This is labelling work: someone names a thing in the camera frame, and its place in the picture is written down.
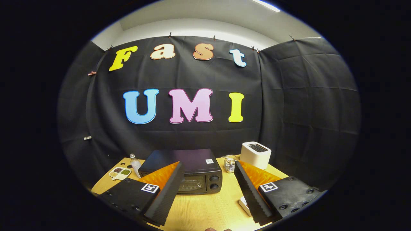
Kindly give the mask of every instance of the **plastic water bottle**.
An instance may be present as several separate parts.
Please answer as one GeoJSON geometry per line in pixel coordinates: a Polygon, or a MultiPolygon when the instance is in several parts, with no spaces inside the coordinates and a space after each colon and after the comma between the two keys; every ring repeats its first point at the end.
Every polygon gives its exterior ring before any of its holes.
{"type": "Polygon", "coordinates": [[[139,174],[139,168],[141,167],[141,163],[140,161],[136,158],[136,156],[132,153],[130,154],[130,158],[131,158],[131,166],[134,169],[134,172],[137,174],[138,178],[141,178],[140,174],[139,174]]]}

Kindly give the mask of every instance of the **yellow letter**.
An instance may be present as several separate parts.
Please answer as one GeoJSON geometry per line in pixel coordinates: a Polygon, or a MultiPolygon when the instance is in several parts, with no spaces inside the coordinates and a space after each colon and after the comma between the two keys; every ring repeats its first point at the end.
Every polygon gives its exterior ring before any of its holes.
{"type": "Polygon", "coordinates": [[[231,116],[229,117],[230,122],[241,122],[241,101],[244,99],[244,95],[241,93],[230,93],[231,98],[231,116]]]}
{"type": "Polygon", "coordinates": [[[214,47],[211,44],[197,44],[197,46],[194,47],[194,50],[196,50],[196,52],[193,53],[193,56],[198,60],[210,60],[214,56],[214,54],[212,53],[213,49],[214,47]]]}
{"type": "Polygon", "coordinates": [[[131,52],[136,52],[137,51],[137,46],[132,46],[126,49],[122,49],[116,52],[116,56],[113,62],[113,65],[109,68],[109,71],[114,71],[117,69],[120,69],[123,67],[123,64],[121,63],[123,60],[126,62],[131,55],[131,52]]]}
{"type": "Polygon", "coordinates": [[[151,53],[150,55],[152,59],[161,59],[161,58],[169,59],[175,56],[173,44],[161,44],[161,45],[156,46],[154,50],[155,51],[151,53]]]}

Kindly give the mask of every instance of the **ceiling light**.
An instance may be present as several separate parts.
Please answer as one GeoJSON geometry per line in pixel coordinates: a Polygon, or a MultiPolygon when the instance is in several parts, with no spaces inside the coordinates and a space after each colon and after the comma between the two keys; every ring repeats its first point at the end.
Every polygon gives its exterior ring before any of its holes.
{"type": "Polygon", "coordinates": [[[263,5],[263,6],[265,6],[266,8],[269,8],[269,9],[275,11],[275,12],[280,12],[280,11],[281,11],[280,9],[278,9],[278,8],[276,8],[276,7],[268,4],[268,3],[265,3],[265,2],[263,2],[263,1],[260,1],[260,0],[252,0],[252,1],[255,1],[256,3],[259,3],[259,4],[263,5]]]}

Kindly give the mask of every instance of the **white toaster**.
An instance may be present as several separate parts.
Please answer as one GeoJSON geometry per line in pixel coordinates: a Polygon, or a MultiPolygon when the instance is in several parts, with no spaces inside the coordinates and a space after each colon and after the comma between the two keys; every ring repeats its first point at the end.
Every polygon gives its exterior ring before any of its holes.
{"type": "Polygon", "coordinates": [[[246,142],[242,144],[240,160],[259,169],[265,170],[270,160],[271,150],[257,142],[246,142]]]}

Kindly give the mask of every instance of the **black box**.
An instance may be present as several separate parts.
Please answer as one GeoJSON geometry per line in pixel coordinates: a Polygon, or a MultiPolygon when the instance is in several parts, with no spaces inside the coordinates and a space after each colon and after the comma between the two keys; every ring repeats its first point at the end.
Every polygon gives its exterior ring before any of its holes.
{"type": "Polygon", "coordinates": [[[181,182],[177,194],[199,195],[220,192],[223,175],[210,149],[155,150],[141,165],[139,173],[144,177],[177,161],[185,168],[184,181],[181,182]]]}

